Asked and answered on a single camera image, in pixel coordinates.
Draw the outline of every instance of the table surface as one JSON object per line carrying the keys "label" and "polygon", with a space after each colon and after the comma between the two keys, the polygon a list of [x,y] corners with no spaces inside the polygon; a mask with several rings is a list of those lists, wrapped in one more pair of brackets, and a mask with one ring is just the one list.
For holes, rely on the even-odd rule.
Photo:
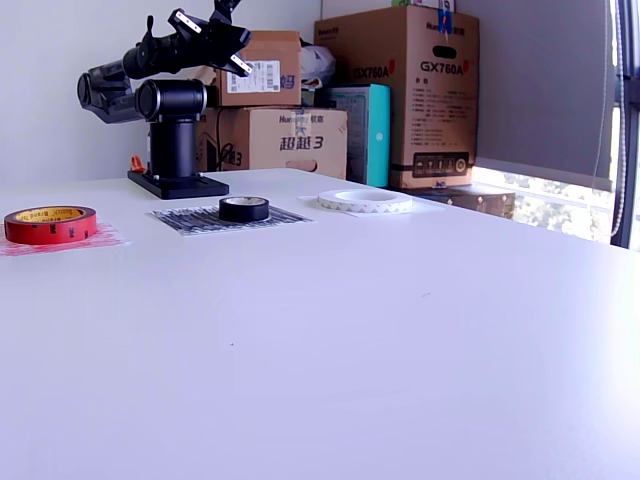
{"label": "table surface", "polygon": [[315,223],[182,237],[128,180],[0,194],[94,207],[128,246],[0,258],[0,478],[637,480],[640,256],[354,185],[216,174]]}

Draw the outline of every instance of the black metal base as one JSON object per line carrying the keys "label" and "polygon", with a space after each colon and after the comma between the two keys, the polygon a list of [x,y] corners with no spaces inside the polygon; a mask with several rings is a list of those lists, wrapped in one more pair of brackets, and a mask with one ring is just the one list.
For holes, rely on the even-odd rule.
{"label": "black metal base", "polygon": [[207,177],[195,176],[154,180],[146,173],[135,172],[129,172],[127,176],[130,180],[133,180],[162,200],[219,197],[229,194],[229,185],[216,182]]}

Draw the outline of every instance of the tape roll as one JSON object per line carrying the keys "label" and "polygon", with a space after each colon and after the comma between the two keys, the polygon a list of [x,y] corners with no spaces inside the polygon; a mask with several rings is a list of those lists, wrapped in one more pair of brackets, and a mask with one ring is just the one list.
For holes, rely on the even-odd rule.
{"label": "tape roll", "polygon": [[318,195],[318,203],[329,210],[353,213],[410,212],[409,195],[384,190],[332,190]]}
{"label": "tape roll", "polygon": [[269,218],[269,200],[259,197],[229,197],[220,200],[220,220],[234,223],[259,222]]}
{"label": "tape roll", "polygon": [[25,245],[79,242],[97,228],[96,211],[87,207],[38,207],[4,217],[7,240]]}

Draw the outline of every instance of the black tape roll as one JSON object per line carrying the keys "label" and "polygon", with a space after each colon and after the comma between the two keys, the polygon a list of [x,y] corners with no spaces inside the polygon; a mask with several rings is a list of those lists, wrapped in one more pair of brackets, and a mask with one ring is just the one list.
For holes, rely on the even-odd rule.
{"label": "black tape roll", "polygon": [[220,220],[249,223],[269,218],[269,200],[259,197],[230,197],[220,200]]}

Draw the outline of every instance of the red tape roll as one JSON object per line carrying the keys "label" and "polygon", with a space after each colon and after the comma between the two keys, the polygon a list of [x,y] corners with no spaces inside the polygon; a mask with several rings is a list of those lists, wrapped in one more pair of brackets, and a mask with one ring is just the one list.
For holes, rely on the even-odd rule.
{"label": "red tape roll", "polygon": [[96,211],[86,207],[38,207],[4,217],[7,240],[26,245],[79,242],[97,228]]}

